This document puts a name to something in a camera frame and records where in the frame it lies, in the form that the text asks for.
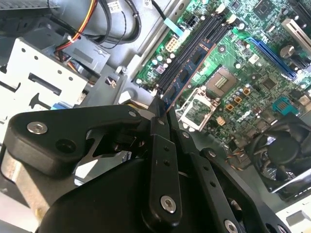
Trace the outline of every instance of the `chip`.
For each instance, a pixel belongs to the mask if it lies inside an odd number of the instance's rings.
[[[235,76],[221,67],[207,82],[207,88],[221,97],[226,94],[237,82]]]
[[[237,10],[237,9],[239,8],[239,6],[240,6],[240,3],[239,3],[238,1],[235,1],[235,2],[232,4],[232,8],[233,8],[234,10]]]
[[[241,103],[242,99],[241,99],[240,97],[237,96],[237,97],[234,99],[234,101],[235,101],[236,103]]]
[[[274,10],[275,6],[270,0],[260,0],[254,7],[253,12],[261,20],[266,20],[270,13]]]
[[[264,85],[264,87],[268,90],[271,90],[273,87],[275,87],[276,83],[272,79],[267,78],[262,82],[262,85]]]

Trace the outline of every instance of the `ram slot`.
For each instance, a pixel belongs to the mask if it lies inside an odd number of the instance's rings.
[[[176,74],[180,71],[181,65],[187,61],[190,53],[194,50],[197,44],[206,37],[211,31],[219,27],[224,19],[223,15],[212,15],[204,21],[197,32],[192,36],[186,47],[183,49],[182,53],[175,59],[171,66],[163,73],[160,80],[156,84],[158,90],[165,91],[165,86],[167,83],[170,84]]]

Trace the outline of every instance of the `black mechanical arm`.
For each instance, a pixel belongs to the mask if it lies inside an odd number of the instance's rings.
[[[210,148],[179,129],[172,108],[127,105],[13,117],[1,172],[42,218],[38,233],[290,233]],[[85,183],[74,171],[97,155],[130,160]]]

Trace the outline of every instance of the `blue pcie slot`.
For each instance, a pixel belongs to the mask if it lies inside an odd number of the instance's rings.
[[[256,47],[263,53],[265,54],[274,64],[277,65],[277,67],[290,79],[294,80],[297,78],[297,74],[292,71],[288,65],[286,65],[281,59],[276,56],[271,49],[266,46],[265,43],[263,43],[261,40],[257,41],[252,37],[249,37],[246,39],[249,42],[252,42]]]

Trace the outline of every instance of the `sticker label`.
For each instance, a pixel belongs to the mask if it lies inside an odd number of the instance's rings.
[[[152,2],[151,2],[151,0],[142,0],[142,5],[143,5],[143,7],[152,9]]]
[[[122,11],[120,2],[118,0],[109,2],[108,7],[111,13],[118,13]]]

